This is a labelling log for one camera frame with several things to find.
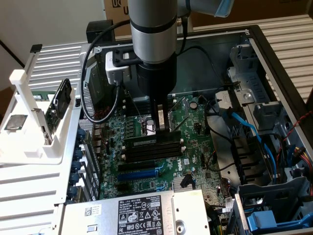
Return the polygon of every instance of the black cable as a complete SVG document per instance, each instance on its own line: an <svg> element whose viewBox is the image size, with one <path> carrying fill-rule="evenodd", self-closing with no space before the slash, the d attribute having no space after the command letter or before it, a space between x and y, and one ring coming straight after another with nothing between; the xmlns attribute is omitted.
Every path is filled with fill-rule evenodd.
<svg viewBox="0 0 313 235"><path fill-rule="evenodd" d="M114 113L115 109L117 108L117 104L118 104L118 100L119 100L119 97L120 97L120 90L121 90L121 85L122 83L118 83L116 84L116 97L115 97L115 102L113 104L113 107L111 109L111 111L108 113L108 115L106 115L104 118L100 119L100 120L95 120L93 119L89 113L88 113L88 110L86 108L86 104L85 104L85 100L84 100L84 81L85 81L85 77L86 77L86 71L85 71L85 68L86 68L86 64L87 64L87 61L88 61L88 57L89 57L89 54L90 52L92 51L95 43L97 43L102 37L103 35L105 35L106 33L118 28L118 27L121 27L121 26L124 26L124 25L127 25L130 23L130 20L126 20L126 21L121 21L119 23L116 23L114 25L111 25L109 28L103 30L93 41L92 43L90 44L88 50L86 51L86 55L84 57L84 61L83 61L83 65L82 65L82 70L81 70L81 77L80 77L80 96L81 96L81 102L82 102L82 107L83 107L83 111L84 111L84 114L86 116L86 118L91 121L92 123L94 124L101 124L103 122L105 122L106 120L108 120L110 118L110 116Z"/></svg>
<svg viewBox="0 0 313 235"><path fill-rule="evenodd" d="M9 53L9 55L12 56L12 58L22 67L22 68L25 68L25 64L16 56L16 54L14 54L10 48L7 47L7 45L0 40L0 45L3 47L3 49L6 50L6 52Z"/></svg>
<svg viewBox="0 0 313 235"><path fill-rule="evenodd" d="M183 39L182 39L182 44L181 44L181 48L180 48L178 55L180 55L184 51L185 46L186 46L186 41L187 41L187 36L188 36L188 15L181 17L181 26L182 26Z"/></svg>
<svg viewBox="0 0 313 235"><path fill-rule="evenodd" d="M210 171L213 171L213 172L220 172L220 171L222 171L222 170L225 170L225 169L229 168L229 167L232 166L232 165L235 165L235 163L231 163L231 164L229 164L229 165L227 165L227 166L225 166L225 167L223 167L223 168L221 168L221 169L219 169L219 170L212 169L212 168L208 165L208 169L209 169Z"/></svg>
<svg viewBox="0 0 313 235"><path fill-rule="evenodd" d="M204 123L205 123L205 126L206 126L207 128L209 128L209 130L211 130L211 131L212 131L213 133L215 133L216 135L218 135L218 136L224 138L225 140L227 140L228 142L230 142L230 144L232 145L232 144L233 144L233 141L232 141L230 138L228 138L228 137L226 137L226 136L224 136L224 135L222 135L222 134L216 132L215 130L213 130L213 129L210 127L209 122L207 121L207 114L206 114L206 110L207 110L207 106L208 106L208 103L209 103L209 102L210 102L210 100L208 100L208 101L206 102L205 107L204 107Z"/></svg>
<svg viewBox="0 0 313 235"><path fill-rule="evenodd" d="M285 161L285 163L287 163L287 150L286 150L286 145L285 145L285 142L284 142L283 138L280 135L276 134L276 133L268 133L268 134L264 134L262 136L274 136L274 137L276 137L279 140L280 147L282 149L283 160Z"/></svg>
<svg viewBox="0 0 313 235"><path fill-rule="evenodd" d="M183 54L183 53L185 53L185 52L187 52L187 51L189 51L189 50L191 50L191 49L198 49L198 50L202 51L202 52L205 54L205 56L207 57L207 59L209 60L211 66L212 66L212 69L213 69L213 72L215 73L215 76L216 76L218 79L220 79L221 77L218 76L218 73L216 72L214 63L213 63L213 61L211 60L211 57L210 57L209 53L207 53L207 51L206 51L203 47L201 47L201 46L191 46L191 47L188 47L186 50L181 51L181 52L178 54L178 56L180 56L181 54Z"/></svg>
<svg viewBox="0 0 313 235"><path fill-rule="evenodd" d="M215 108L214 108L213 105L211 104L212 101L215 101L215 100L209 101L208 105L209 105L210 108L213 110L214 115L216 115L216 116L221 116L218 112L216 112Z"/></svg>
<svg viewBox="0 0 313 235"><path fill-rule="evenodd" d="M263 156L267 156L266 151L264 150L264 145L257 141L257 143L260 146L260 150ZM272 161L268 160L269 168L270 168L270 175L272 176L271 179L273 180L273 167L272 167Z"/></svg>

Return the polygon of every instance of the cardboard box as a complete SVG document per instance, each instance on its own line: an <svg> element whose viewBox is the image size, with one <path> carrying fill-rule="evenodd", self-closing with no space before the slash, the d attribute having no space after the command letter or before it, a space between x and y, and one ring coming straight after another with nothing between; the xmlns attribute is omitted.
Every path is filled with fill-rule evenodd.
<svg viewBox="0 0 313 235"><path fill-rule="evenodd" d="M311 0L235 0L231 13L227 18L217 18L192 12L193 27L225 24L241 21L253 21L278 17L307 14ZM113 23L128 20L127 0L104 0L107 19ZM129 25L115 30L116 36L130 35Z"/></svg>
<svg viewBox="0 0 313 235"><path fill-rule="evenodd" d="M104 0L104 8L108 20L113 20L113 24L120 21L129 20L127 0ZM129 25L122 26L114 30L116 36L131 35Z"/></svg>
<svg viewBox="0 0 313 235"><path fill-rule="evenodd" d="M13 90L11 87L8 87L2 91L0 91L0 124L5 115L5 112L10 104L11 98L13 96Z"/></svg>
<svg viewBox="0 0 313 235"><path fill-rule="evenodd" d="M227 18L192 12L193 27L307 14L311 0L235 0Z"/></svg>

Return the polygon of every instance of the motherboard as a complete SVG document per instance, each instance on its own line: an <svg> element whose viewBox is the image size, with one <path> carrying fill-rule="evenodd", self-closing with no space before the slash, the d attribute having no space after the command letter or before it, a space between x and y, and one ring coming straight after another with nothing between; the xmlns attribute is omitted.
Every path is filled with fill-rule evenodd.
<svg viewBox="0 0 313 235"><path fill-rule="evenodd" d="M192 190L191 185L187 188L180 186L184 177L191 175L195 188L203 191L205 201L214 205L224 202L219 173L207 169L207 159L214 154L214 147L211 136L205 134L204 104L198 104L198 97L192 95L173 97L169 122L172 131L181 131L182 155L131 163L153 164L157 174L142 179L123 177L125 175L121 174L120 169L129 163L124 161L122 149L127 138L155 134L151 116L138 114L127 117L125 110L117 109L109 122L98 126L94 139L100 137L95 141L102 168L100 199L164 190ZM218 169L217 164L211 167ZM141 173L141 170L131 170L129 167L127 170L126 173Z"/></svg>

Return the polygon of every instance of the white label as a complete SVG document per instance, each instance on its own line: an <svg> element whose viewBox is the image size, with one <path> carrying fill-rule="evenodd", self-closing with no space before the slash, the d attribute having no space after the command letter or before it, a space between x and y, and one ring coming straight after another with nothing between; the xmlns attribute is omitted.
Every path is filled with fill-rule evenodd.
<svg viewBox="0 0 313 235"><path fill-rule="evenodd" d="M180 159L177 160L177 164L178 164L178 170L179 170L179 171L182 171L182 168L181 168L181 160L180 160Z"/></svg>
<svg viewBox="0 0 313 235"><path fill-rule="evenodd" d="M225 198L225 208L222 209L223 213L230 212L233 208L235 199L232 199L232 197Z"/></svg>
<svg viewBox="0 0 313 235"><path fill-rule="evenodd" d="M101 204L94 205L92 207L85 208L85 216L101 215Z"/></svg>
<svg viewBox="0 0 313 235"><path fill-rule="evenodd" d="M184 164L189 165L189 159L188 158L184 159Z"/></svg>
<svg viewBox="0 0 313 235"><path fill-rule="evenodd" d="M41 95L34 95L34 99L42 99Z"/></svg>
<svg viewBox="0 0 313 235"><path fill-rule="evenodd" d="M149 207L152 208L152 207L159 207L159 206L160 206L160 202L151 202Z"/></svg>

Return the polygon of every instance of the gray cylinder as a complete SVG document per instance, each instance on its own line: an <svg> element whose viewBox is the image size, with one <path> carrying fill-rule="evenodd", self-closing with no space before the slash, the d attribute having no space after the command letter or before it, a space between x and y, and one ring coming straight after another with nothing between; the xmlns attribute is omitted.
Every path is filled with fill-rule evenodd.
<svg viewBox="0 0 313 235"><path fill-rule="evenodd" d="M176 51L177 1L129 0L134 51L145 63L166 61Z"/></svg>
<svg viewBox="0 0 313 235"><path fill-rule="evenodd" d="M177 15L177 0L128 0L129 16L142 27L158 27Z"/></svg>

